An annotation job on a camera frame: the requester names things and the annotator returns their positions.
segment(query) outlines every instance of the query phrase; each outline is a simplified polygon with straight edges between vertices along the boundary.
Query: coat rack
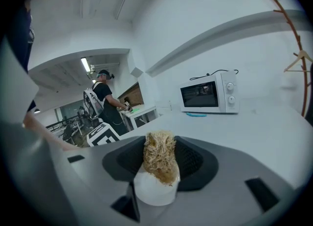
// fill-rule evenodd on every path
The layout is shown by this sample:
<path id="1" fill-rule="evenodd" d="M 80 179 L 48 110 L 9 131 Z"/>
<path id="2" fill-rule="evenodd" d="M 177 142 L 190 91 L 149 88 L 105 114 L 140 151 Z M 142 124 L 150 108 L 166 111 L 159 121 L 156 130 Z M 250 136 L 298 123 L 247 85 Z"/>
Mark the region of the coat rack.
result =
<path id="1" fill-rule="evenodd" d="M 305 63 L 305 58 L 307 58 L 309 61 L 313 62 L 313 60 L 309 57 L 309 55 L 307 54 L 306 51 L 303 50 L 302 48 L 302 45 L 301 45 L 301 39 L 300 39 L 300 36 L 298 35 L 291 19 L 289 18 L 289 16 L 287 15 L 286 11 L 284 10 L 283 6 L 279 3 L 278 0 L 273 0 L 279 7 L 279 10 L 276 10 L 274 9 L 274 12 L 279 12 L 279 13 L 282 13 L 286 20 L 287 20 L 287 23 L 290 25 L 292 31 L 293 31 L 293 34 L 295 36 L 295 39 L 297 41 L 297 44 L 298 44 L 298 47 L 299 47 L 299 53 L 296 54 L 294 53 L 294 55 L 297 57 L 296 60 L 291 63 L 285 70 L 284 72 L 286 71 L 298 71 L 298 72 L 303 72 L 303 75 L 304 75 L 304 97 L 303 97 L 303 106 L 302 106 L 302 112 L 301 112 L 301 115 L 304 116 L 304 113 L 305 113 L 305 108 L 307 106 L 307 96 L 308 96 L 308 86 L 311 84 L 311 83 L 308 83 L 308 76 L 307 76 L 307 72 L 310 72 L 309 70 L 307 70 L 307 66 L 306 66 L 306 63 Z M 292 66 L 294 66 L 298 61 L 302 61 L 302 70 L 289 70 Z"/>

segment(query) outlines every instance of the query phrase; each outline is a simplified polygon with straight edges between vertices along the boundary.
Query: hanger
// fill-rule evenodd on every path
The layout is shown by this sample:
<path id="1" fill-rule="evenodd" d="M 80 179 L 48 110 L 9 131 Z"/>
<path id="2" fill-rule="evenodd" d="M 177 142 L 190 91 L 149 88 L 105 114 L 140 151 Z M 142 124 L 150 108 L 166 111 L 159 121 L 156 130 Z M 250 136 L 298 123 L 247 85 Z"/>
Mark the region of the hanger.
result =
<path id="1" fill-rule="evenodd" d="M 284 72 L 286 72 L 286 71 L 310 72 L 308 70 L 306 70 L 306 71 L 303 71 L 303 70 L 289 70 L 292 66 L 294 66 L 303 57 L 308 59 L 309 61 L 311 61 L 311 63 L 313 63 L 313 60 L 309 57 L 307 52 L 305 52 L 304 50 L 301 50 L 299 52 L 299 54 L 294 53 L 294 55 L 297 57 L 297 59 L 292 64 L 290 64 L 287 68 L 285 68 Z"/>

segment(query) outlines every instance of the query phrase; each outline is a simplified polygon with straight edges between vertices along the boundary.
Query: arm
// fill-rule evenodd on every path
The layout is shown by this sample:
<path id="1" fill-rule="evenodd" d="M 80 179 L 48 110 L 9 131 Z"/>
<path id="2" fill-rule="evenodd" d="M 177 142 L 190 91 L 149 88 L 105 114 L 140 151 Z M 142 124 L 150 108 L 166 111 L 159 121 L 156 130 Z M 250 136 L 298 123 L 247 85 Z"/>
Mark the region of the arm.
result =
<path id="1" fill-rule="evenodd" d="M 56 137 L 51 133 L 45 126 L 43 126 L 36 118 L 33 116 L 32 112 L 27 112 L 24 119 L 25 128 L 32 130 L 36 134 L 39 134 L 48 142 L 57 143 L 63 150 L 78 150 L 79 147 L 76 147 L 72 144 L 64 142 L 63 140 Z"/>
<path id="2" fill-rule="evenodd" d="M 107 95 L 105 98 L 107 99 L 107 101 L 108 101 L 112 106 L 119 107 L 119 108 L 122 108 L 122 109 L 125 108 L 124 104 L 121 104 L 119 101 L 115 100 L 115 99 L 112 97 L 112 95 Z"/>

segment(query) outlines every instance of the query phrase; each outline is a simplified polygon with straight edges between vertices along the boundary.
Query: ceiling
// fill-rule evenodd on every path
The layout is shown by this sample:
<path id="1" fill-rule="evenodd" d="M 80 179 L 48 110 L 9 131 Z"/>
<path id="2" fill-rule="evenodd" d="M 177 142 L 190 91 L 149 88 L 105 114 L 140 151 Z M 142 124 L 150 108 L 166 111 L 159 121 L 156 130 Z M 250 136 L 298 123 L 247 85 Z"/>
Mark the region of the ceiling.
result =
<path id="1" fill-rule="evenodd" d="M 33 24 L 62 18 L 115 18 L 131 22 L 146 0 L 32 0 Z"/>
<path id="2" fill-rule="evenodd" d="M 89 65 L 94 64 L 110 64 L 119 63 L 122 54 L 113 55 L 97 55 L 87 57 Z M 36 97 L 45 97 L 53 92 L 71 88 L 82 87 L 92 85 L 92 81 L 87 77 L 86 70 L 80 59 L 69 60 L 60 64 L 56 64 L 52 67 L 45 68 L 35 73 L 30 73 L 30 77 L 39 86 L 39 91 Z"/>

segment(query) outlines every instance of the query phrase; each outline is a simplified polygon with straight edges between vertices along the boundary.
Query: microwave window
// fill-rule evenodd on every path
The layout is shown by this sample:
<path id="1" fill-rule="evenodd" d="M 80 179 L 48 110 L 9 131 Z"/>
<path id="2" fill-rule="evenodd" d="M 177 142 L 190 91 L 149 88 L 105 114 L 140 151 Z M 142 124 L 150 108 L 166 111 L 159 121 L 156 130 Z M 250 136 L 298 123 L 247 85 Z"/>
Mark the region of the microwave window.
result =
<path id="1" fill-rule="evenodd" d="M 180 89 L 185 107 L 218 107 L 215 82 L 197 84 Z"/>

